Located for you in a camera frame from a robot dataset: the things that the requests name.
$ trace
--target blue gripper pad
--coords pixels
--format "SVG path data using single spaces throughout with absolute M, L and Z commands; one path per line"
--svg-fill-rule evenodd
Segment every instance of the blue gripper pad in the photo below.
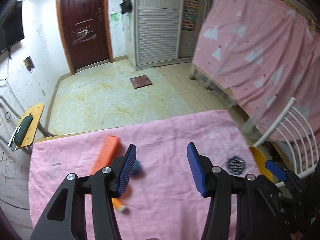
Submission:
M 125 163 L 122 166 L 122 169 L 118 177 L 117 191 L 120 195 L 122 195 L 122 193 L 124 193 L 127 188 L 136 157 L 137 157 L 137 149 L 135 145 L 131 144 L 126 154 L 124 155 Z
M 264 164 L 265 168 L 270 171 L 273 175 L 275 175 L 280 181 L 286 181 L 287 175 L 285 172 L 273 161 L 268 160 Z
M 187 157 L 192 172 L 193 180 L 195 181 L 197 191 L 201 193 L 201 196 L 204 196 L 207 192 L 205 187 L 205 177 L 203 169 L 199 163 L 199 153 L 194 147 L 193 143 L 189 143 L 187 146 Z

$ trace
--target green pouch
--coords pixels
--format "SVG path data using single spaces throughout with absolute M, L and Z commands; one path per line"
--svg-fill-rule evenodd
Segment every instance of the green pouch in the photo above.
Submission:
M 25 118 L 23 118 L 19 128 L 18 128 L 18 131 L 16 133 L 16 135 L 14 136 L 14 139 L 13 139 L 13 142 L 20 146 L 24 137 L 26 136 L 26 133 L 28 131 L 28 128 L 31 124 L 31 121 L 33 119 L 33 116 L 32 115 L 28 115 L 26 116 Z

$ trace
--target black circular print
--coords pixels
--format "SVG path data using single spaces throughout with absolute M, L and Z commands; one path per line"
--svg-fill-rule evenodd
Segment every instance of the black circular print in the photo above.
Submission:
M 242 175 L 245 171 L 245 160 L 238 155 L 232 156 L 227 160 L 227 168 L 233 175 Z

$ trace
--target blue ball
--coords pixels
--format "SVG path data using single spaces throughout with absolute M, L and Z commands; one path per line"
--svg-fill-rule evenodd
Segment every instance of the blue ball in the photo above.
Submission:
M 135 160 L 133 168 L 132 168 L 132 176 L 138 176 L 141 172 L 141 163 L 137 160 Z

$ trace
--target silver screw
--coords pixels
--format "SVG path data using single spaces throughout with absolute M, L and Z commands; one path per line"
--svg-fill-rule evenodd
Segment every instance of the silver screw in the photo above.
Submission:
M 105 173 L 105 174 L 109 173 L 110 171 L 111 171 L 111 168 L 110 168 L 110 167 L 104 167 L 104 168 L 102 169 L 102 172 Z
M 254 176 L 253 174 L 248 174 L 247 175 L 247 180 L 254 181 L 255 179 L 256 179 L 256 176 Z
M 218 167 L 218 166 L 213 166 L 213 167 L 212 167 L 212 171 L 213 171 L 214 173 L 219 173 L 219 172 L 221 172 L 221 168 Z
M 74 173 L 70 173 L 70 174 L 68 174 L 67 179 L 73 180 L 75 177 L 76 177 L 76 175 Z

